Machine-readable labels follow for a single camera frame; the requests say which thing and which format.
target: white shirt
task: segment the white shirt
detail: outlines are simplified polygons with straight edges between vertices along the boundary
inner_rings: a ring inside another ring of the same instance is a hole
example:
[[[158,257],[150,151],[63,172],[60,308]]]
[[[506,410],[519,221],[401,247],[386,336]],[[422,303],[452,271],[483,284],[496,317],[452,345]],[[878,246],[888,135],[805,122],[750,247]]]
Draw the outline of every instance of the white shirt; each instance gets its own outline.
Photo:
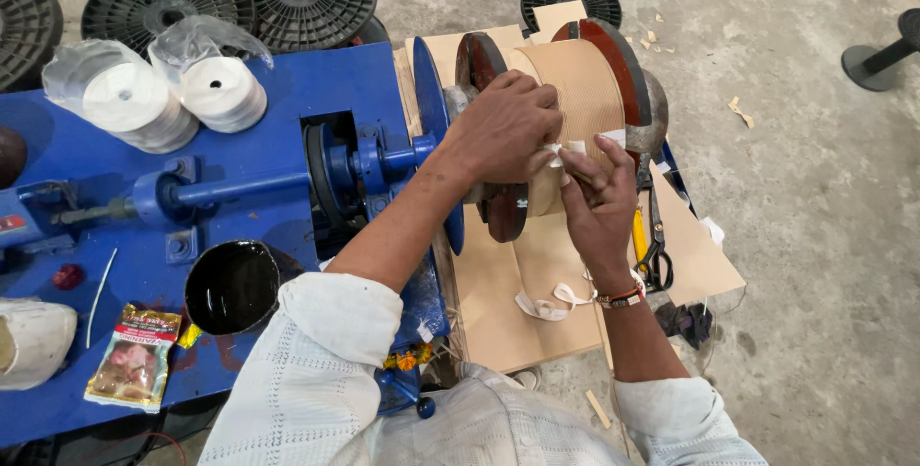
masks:
[[[453,389],[415,410],[377,417],[381,366],[402,301],[348,274],[304,273],[236,379],[201,464],[632,464],[558,401],[465,363]],[[738,437],[702,378],[616,382],[620,412],[649,464],[766,464]]]

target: fingernail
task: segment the fingernail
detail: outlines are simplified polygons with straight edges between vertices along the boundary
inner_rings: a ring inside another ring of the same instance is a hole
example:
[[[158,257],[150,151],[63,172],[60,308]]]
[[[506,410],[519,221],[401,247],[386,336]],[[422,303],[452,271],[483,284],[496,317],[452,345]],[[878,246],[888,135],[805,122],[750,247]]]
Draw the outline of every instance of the fingernail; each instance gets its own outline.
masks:
[[[594,142],[598,145],[610,145],[614,143],[614,140],[604,134],[594,134]]]

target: blue machine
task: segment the blue machine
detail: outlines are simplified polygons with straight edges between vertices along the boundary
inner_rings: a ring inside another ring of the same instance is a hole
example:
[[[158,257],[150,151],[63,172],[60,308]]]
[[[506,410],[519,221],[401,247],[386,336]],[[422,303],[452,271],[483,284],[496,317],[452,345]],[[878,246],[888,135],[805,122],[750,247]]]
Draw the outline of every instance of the blue machine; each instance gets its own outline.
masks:
[[[0,96],[0,123],[17,130],[29,152],[22,175],[0,191],[0,294],[37,296],[80,316],[62,371],[33,389],[0,392],[3,412],[16,414],[0,418],[0,446],[132,413],[84,401],[86,382],[126,302],[180,312],[185,277],[204,249],[262,239],[316,271],[382,211],[449,123],[427,47],[419,40],[415,48],[425,134],[411,141],[389,44],[283,55],[274,70],[249,62],[269,97],[262,121],[234,135],[202,128],[166,156],[126,145],[42,91]],[[459,252],[461,206],[445,225]],[[114,248],[86,349],[89,310]],[[86,281],[58,291],[50,278],[68,262],[86,271]],[[431,251],[400,295],[393,351],[420,342],[422,323],[435,336],[450,331]],[[240,333],[202,338],[189,350],[175,346],[164,404],[230,389],[257,338]],[[419,398],[418,371],[396,371],[393,379],[381,384],[381,413]]]

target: hand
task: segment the hand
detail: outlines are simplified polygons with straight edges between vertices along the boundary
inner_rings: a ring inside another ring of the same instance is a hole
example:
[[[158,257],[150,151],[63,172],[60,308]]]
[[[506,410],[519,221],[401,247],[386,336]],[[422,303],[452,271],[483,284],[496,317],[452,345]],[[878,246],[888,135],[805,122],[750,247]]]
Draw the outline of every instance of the hand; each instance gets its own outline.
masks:
[[[602,295],[616,296],[635,287],[629,274],[627,248],[638,206],[635,161],[615,140],[594,135],[594,144],[614,164],[604,172],[590,157],[559,150],[565,164],[562,204],[569,218],[569,236]],[[569,175],[590,179],[572,179]]]
[[[527,182],[553,152],[562,129],[556,88],[512,70],[501,73],[451,123],[437,151],[470,174],[471,183]]]

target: red wire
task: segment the red wire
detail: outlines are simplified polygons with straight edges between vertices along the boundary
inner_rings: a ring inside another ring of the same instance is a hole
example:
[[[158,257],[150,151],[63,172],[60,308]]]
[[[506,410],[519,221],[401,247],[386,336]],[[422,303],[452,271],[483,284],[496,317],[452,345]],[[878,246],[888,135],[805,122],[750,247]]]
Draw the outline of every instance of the red wire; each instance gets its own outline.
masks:
[[[119,446],[121,443],[123,443],[123,442],[125,442],[125,441],[129,441],[129,440],[131,440],[131,439],[134,439],[134,438],[136,438],[136,437],[141,437],[141,436],[156,436],[156,437],[163,437],[164,439],[166,439],[167,441],[169,441],[171,444],[176,445],[176,448],[178,448],[179,454],[182,455],[182,466],[186,466],[186,465],[185,465],[185,450],[182,449],[182,447],[178,444],[178,442],[176,441],[176,439],[174,439],[174,438],[172,438],[172,437],[169,437],[169,436],[167,436],[166,434],[160,434],[159,432],[141,432],[140,434],[138,434],[138,435],[136,435],[136,436],[125,437],[125,438],[121,439],[120,441],[118,441],[118,442],[116,442],[116,443],[114,443],[114,444],[111,444],[111,445],[107,446],[106,448],[102,448],[102,449],[98,450],[98,451],[97,451],[96,453],[94,453],[93,455],[90,455],[89,457],[87,457],[86,459],[84,459],[83,462],[80,462],[80,464],[79,464],[78,466],[83,466],[83,464],[86,464],[86,462],[87,462],[88,460],[93,459],[94,457],[98,457],[99,455],[101,455],[101,454],[102,454],[103,452],[105,452],[106,450],[109,450],[109,449],[111,449],[111,448],[115,448],[115,447]]]

